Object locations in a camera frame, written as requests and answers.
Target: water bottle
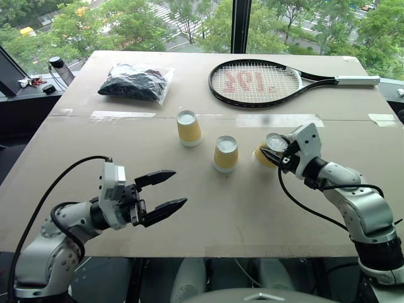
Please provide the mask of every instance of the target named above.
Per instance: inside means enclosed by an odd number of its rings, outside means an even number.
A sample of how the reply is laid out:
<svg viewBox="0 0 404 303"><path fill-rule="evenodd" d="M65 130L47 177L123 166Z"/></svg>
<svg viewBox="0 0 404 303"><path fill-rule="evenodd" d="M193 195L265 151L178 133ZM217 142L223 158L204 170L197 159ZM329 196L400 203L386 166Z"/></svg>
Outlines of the water bottle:
<svg viewBox="0 0 404 303"><path fill-rule="evenodd" d="M56 70L63 81L69 86L74 79L74 74L65 65L63 60L60 57L52 57L49 59L49 63Z"/></svg>

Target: racket handle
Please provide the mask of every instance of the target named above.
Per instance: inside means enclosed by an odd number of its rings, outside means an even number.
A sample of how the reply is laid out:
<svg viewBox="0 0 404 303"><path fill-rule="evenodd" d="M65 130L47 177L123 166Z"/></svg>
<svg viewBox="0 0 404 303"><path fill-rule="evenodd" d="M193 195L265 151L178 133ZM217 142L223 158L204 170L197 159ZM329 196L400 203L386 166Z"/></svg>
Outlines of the racket handle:
<svg viewBox="0 0 404 303"><path fill-rule="evenodd" d="M379 84L379 76L337 76L338 85L372 85Z"/></svg>

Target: gray floor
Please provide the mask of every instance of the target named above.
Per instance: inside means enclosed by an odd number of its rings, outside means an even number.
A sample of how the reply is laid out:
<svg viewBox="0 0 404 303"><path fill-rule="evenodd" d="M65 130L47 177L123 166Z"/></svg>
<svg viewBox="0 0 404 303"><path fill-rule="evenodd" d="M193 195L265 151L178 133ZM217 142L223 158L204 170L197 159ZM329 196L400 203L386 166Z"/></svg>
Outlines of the gray floor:
<svg viewBox="0 0 404 303"><path fill-rule="evenodd" d="M5 293L10 253L0 254L0 294ZM171 288L181 263L181 258L149 259L146 263L141 288L142 303L168 303ZM248 287L249 280L237 267L232 258L215 258L211 263L210 289ZM239 259L245 269L254 267L255 260ZM300 292L309 292L314 285L312 265L306 259L282 259L295 287ZM327 258L326 268L356 261L355 258ZM71 283L73 297L79 303L124 302L131 272L131 260L127 258L91 258L76 272ZM330 274L333 299L351 303L354 299L359 278L358 267L344 268ZM6 296L0 296L0 303Z"/></svg>

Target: tennis racket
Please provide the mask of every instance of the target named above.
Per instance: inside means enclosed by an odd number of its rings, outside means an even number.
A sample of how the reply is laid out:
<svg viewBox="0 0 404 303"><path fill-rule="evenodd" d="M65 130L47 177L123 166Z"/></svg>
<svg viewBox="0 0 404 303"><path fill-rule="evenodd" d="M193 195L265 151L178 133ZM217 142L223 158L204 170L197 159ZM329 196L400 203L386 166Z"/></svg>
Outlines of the tennis racket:
<svg viewBox="0 0 404 303"><path fill-rule="evenodd" d="M311 81L303 86L302 78ZM241 107L269 107L322 85L375 86L379 76L324 77L279 63L241 59L222 63L209 75L209 88L219 100Z"/></svg>

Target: car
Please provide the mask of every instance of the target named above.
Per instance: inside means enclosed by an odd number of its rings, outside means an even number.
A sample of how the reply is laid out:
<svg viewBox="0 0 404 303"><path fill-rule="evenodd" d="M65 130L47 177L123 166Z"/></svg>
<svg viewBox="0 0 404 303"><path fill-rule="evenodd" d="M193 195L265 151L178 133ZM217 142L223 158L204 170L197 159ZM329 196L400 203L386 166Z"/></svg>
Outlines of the car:
<svg viewBox="0 0 404 303"><path fill-rule="evenodd" d="M365 6L362 8L362 11L369 11L370 9L376 9L376 5L373 4L373 3L370 3L370 4L368 4L368 5L365 5Z"/></svg>

